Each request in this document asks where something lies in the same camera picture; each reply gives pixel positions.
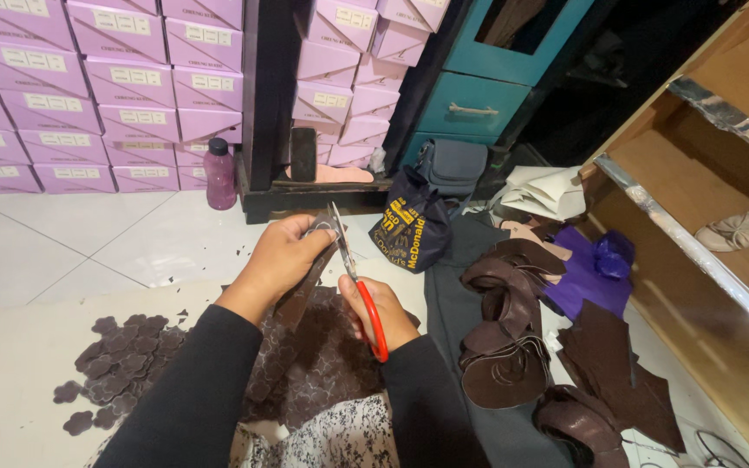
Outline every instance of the teal drawer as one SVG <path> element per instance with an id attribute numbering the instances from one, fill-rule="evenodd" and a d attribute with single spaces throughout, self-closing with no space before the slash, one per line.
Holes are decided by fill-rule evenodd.
<path id="1" fill-rule="evenodd" d="M 476 34 L 492 3 L 493 0 L 476 0 L 470 7 L 443 69 L 536 86 L 594 0 L 567 0 L 533 53 L 476 42 Z"/>
<path id="2" fill-rule="evenodd" d="M 502 81 L 441 73 L 417 130 L 498 137 L 530 89 Z"/>
<path id="3" fill-rule="evenodd" d="M 495 136 L 484 135 L 451 135 L 449 133 L 424 133 L 416 132 L 412 135 L 410 144 L 406 147 L 403 159 L 399 167 L 410 165 L 414 166 L 418 162 L 418 151 L 421 149 L 423 142 L 430 138 L 441 138 L 443 140 L 455 140 L 457 142 L 479 143 L 482 145 L 493 145 L 496 142 Z"/>

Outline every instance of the drawer handle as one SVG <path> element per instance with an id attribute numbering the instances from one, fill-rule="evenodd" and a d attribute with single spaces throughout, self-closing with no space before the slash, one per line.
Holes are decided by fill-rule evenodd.
<path id="1" fill-rule="evenodd" d="M 455 102 L 451 102 L 449 104 L 449 111 L 450 112 L 467 112 L 469 114 L 484 114 L 486 116 L 494 116 L 498 114 L 498 111 L 494 111 L 490 108 L 490 106 L 487 106 L 486 109 L 473 109 L 471 107 L 459 107 L 458 104 Z"/>

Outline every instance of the navy mcdonald's bag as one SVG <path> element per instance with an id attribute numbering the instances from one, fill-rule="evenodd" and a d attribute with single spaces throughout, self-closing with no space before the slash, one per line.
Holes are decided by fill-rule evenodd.
<path id="1" fill-rule="evenodd" d="M 392 179 L 383 219 L 369 231 L 372 242 L 392 263 L 421 273 L 438 261 L 453 234 L 438 191 L 410 166 Z"/>

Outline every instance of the black sleeve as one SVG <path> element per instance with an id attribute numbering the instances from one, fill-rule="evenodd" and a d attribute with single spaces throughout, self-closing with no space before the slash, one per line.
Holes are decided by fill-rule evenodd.
<path id="1" fill-rule="evenodd" d="M 390 353 L 383 377 L 401 466 L 490 466 L 429 335 Z"/>
<path id="2" fill-rule="evenodd" d="M 255 325 L 224 307 L 207 307 L 94 468 L 225 468 L 261 343 Z"/>

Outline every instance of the hand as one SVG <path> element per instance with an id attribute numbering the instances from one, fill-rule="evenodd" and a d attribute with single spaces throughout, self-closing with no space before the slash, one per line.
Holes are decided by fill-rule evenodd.
<path id="1" fill-rule="evenodd" d="M 369 290 L 374 305 L 377 307 L 389 352 L 421 336 L 404 312 L 401 302 L 398 301 L 398 296 L 394 294 L 388 284 L 376 282 L 363 276 L 359 280 L 366 284 L 366 289 Z M 366 311 L 366 305 L 363 303 L 363 298 L 360 297 L 355 282 L 350 276 L 343 275 L 339 278 L 338 286 L 339 293 L 348 302 L 350 309 L 348 310 L 348 317 L 351 319 L 351 325 L 355 328 L 357 338 L 362 340 L 365 331 L 365 334 L 369 337 L 369 342 L 377 343 L 375 333 L 372 331 L 369 313 Z"/>
<path id="2" fill-rule="evenodd" d="M 319 253 L 337 238 L 332 230 L 317 229 L 303 239 L 313 222 L 311 215 L 295 215 L 268 225 L 251 260 L 215 303 L 260 324 L 262 313 L 296 286 Z"/>

